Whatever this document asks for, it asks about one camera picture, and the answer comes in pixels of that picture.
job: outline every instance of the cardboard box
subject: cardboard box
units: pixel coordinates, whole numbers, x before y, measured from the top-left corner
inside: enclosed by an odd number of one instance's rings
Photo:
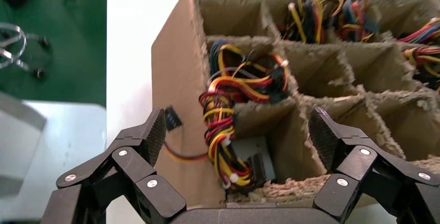
[[[403,48],[418,45],[393,37],[440,17],[439,1],[372,0],[381,12],[382,34],[361,44],[329,32],[324,45],[281,40],[276,23],[291,1],[179,0],[152,46],[153,105],[172,105],[182,120],[166,141],[184,155],[207,150],[198,97],[206,90],[214,41],[229,41],[244,52],[272,44],[292,73],[288,99],[235,107],[238,136],[267,137],[278,184],[226,196],[210,161],[179,163],[163,150],[158,173],[189,207],[225,207],[225,201],[310,206],[328,178],[308,134],[314,106],[325,107],[339,123],[361,128],[389,153],[439,172],[439,96],[412,79],[414,68],[401,55]]]

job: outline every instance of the torn cardboard edge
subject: torn cardboard edge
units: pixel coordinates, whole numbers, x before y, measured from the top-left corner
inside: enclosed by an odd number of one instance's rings
[[[440,157],[429,156],[426,160],[414,161],[422,169],[440,174]],[[262,188],[249,193],[248,196],[231,194],[227,202],[253,204],[275,203],[277,207],[312,207],[313,199],[321,190],[330,175],[307,178],[303,181],[286,180],[284,184],[267,182]],[[362,195],[357,207],[377,203],[373,198]]]

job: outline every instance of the silver screw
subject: silver screw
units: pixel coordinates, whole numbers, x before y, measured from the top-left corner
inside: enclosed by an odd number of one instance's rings
[[[339,185],[344,186],[344,187],[348,185],[348,182],[347,182],[345,179],[342,179],[342,178],[338,178],[338,179],[336,180],[336,182],[337,182]]]
[[[69,176],[67,176],[64,180],[65,181],[71,181],[71,180],[74,180],[76,178],[76,175],[75,174],[70,174]]]
[[[429,180],[429,179],[431,179],[431,177],[430,177],[428,174],[423,173],[423,172],[420,172],[420,173],[419,173],[419,176],[420,176],[421,178],[425,179],[425,180]]]
[[[364,155],[370,155],[371,154],[371,152],[369,150],[367,150],[367,149],[361,149],[361,153],[364,154]]]
[[[147,182],[147,187],[149,187],[149,188],[154,188],[156,185],[157,185],[156,180],[150,180]]]

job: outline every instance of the cardboard divider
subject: cardboard divider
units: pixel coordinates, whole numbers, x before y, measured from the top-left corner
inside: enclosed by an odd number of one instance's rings
[[[301,94],[317,98],[356,95],[353,74],[335,45],[309,45],[281,41]]]
[[[440,156],[440,110],[433,94],[367,94],[409,161]]]
[[[347,62],[354,72],[354,85],[369,92],[414,91],[417,83],[413,71],[394,44],[344,44]]]
[[[259,1],[196,0],[206,35],[273,36]]]

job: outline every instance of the connector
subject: connector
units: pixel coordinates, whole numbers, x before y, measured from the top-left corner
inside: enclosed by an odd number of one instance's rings
[[[251,176],[253,178],[254,188],[263,186],[266,182],[266,171],[264,169],[263,156],[257,153],[247,159],[247,164],[251,169]]]

